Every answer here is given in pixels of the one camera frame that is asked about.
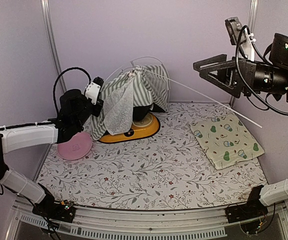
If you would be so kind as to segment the avocado print cushion mat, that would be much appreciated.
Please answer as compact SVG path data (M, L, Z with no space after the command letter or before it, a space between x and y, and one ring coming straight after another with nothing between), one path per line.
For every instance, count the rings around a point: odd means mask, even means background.
M190 129L210 163L217 170L252 160L265 153L233 113L192 122Z

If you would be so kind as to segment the striped fabric pet tent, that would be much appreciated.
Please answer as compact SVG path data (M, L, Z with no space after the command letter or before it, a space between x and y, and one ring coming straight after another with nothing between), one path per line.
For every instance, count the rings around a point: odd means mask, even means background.
M135 107L166 112L170 97L168 71L163 65L137 65L104 84L101 97L103 109L98 117L89 119L90 132L99 140L106 132L111 135L127 132L133 123Z

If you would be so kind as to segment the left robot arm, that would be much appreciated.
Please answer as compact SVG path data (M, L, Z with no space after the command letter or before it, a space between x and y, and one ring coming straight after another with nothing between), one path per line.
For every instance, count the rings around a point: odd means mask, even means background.
M58 206L50 200L52 194L39 184L9 168L4 155L27 147L45 144L61 144L83 131L83 125L91 116L99 116L103 100L100 88L88 87L85 93L72 89L60 97L61 109L56 118L43 122L0 127L0 184L34 203L47 216L54 217Z

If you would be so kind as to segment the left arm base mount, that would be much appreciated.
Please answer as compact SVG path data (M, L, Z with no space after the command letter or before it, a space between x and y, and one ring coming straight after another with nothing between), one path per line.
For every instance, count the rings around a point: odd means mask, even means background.
M58 202L47 188L39 184L44 190L45 197L40 203L35 203L32 213L43 216L47 219L59 220L72 223L75 217L76 208L74 203L68 200Z

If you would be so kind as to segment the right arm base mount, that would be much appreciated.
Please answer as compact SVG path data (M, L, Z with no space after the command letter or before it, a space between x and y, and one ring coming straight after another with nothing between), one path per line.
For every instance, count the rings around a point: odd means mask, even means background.
M242 231L248 235L259 233L268 214L268 208L260 202L260 192L263 187L263 185L259 185L252 188L246 203L234 203L225 208L228 223L257 218L256 221L243 223L241 225Z

